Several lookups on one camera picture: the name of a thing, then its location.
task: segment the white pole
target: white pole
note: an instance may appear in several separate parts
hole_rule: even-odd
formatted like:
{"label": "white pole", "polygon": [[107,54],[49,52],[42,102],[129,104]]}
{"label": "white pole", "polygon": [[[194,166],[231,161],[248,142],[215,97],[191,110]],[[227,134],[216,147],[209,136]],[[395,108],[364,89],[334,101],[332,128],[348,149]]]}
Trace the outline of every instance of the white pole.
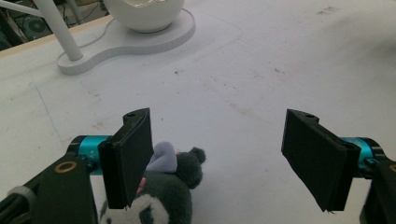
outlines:
{"label": "white pole", "polygon": [[30,15],[34,15],[34,16],[37,16],[37,17],[44,17],[43,13],[41,13],[39,10],[37,10],[35,8],[21,6],[19,4],[6,2],[4,0],[0,0],[0,7],[6,7],[6,8],[9,8],[9,9],[12,9],[12,10],[24,12],[24,13],[27,13],[27,14],[30,14]]}
{"label": "white pole", "polygon": [[76,4],[76,0],[66,0],[67,4],[72,9],[73,15],[76,18],[77,24],[82,24],[82,15],[81,12],[78,10],[78,6]]}
{"label": "white pole", "polygon": [[77,61],[82,58],[82,53],[79,50],[77,43],[73,36],[70,34],[58,8],[53,1],[49,0],[35,0],[35,5],[38,10],[44,15],[44,19],[49,25],[52,32],[55,34],[64,52],[70,61]]}

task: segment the plush ear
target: plush ear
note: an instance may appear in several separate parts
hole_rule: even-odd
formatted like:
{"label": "plush ear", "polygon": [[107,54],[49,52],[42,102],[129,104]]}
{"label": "plush ear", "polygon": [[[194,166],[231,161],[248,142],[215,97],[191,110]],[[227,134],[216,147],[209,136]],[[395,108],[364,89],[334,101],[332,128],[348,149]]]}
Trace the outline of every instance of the plush ear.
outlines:
{"label": "plush ear", "polygon": [[177,154],[177,170],[175,174],[189,189],[195,189],[203,178],[201,164],[205,161],[205,152],[200,148],[193,148],[190,152]]}

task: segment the white stand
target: white stand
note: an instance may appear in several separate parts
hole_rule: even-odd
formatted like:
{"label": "white stand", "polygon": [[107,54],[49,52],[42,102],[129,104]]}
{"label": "white stand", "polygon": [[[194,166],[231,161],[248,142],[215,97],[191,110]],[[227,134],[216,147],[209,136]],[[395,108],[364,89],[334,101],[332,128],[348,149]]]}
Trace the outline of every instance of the white stand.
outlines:
{"label": "white stand", "polygon": [[79,47],[84,55],[81,59],[71,61],[62,54],[58,58],[58,66],[66,75],[82,74],[112,57],[159,53],[174,49],[187,42],[194,32],[194,17],[185,9],[168,28],[151,34],[137,33],[114,20],[98,40]]}

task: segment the white tabletop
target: white tabletop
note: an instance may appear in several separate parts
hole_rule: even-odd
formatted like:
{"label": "white tabletop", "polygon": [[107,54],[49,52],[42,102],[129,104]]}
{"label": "white tabletop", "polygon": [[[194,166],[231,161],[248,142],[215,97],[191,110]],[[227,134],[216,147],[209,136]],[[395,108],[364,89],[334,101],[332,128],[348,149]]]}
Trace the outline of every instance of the white tabletop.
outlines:
{"label": "white tabletop", "polygon": [[[193,223],[359,223],[370,181],[353,181],[345,212],[322,213],[281,154],[286,109],[320,117],[339,136],[371,137],[395,160],[395,2],[186,0],[184,8],[196,33],[164,53],[120,56],[79,76],[60,73],[56,40],[0,59],[0,198],[75,136],[111,135],[122,115],[150,107],[154,143],[206,152]],[[92,185],[101,204],[102,178]]]}

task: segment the plush koala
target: plush koala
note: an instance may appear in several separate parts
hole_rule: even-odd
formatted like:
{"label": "plush koala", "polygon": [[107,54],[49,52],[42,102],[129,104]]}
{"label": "plush koala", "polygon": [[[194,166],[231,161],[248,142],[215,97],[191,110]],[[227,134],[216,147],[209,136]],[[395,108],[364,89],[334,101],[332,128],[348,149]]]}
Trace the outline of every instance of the plush koala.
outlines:
{"label": "plush koala", "polygon": [[176,154],[170,143],[158,144],[131,207],[113,210],[104,203],[101,224],[190,224],[190,189],[201,183],[204,161],[200,148]]}

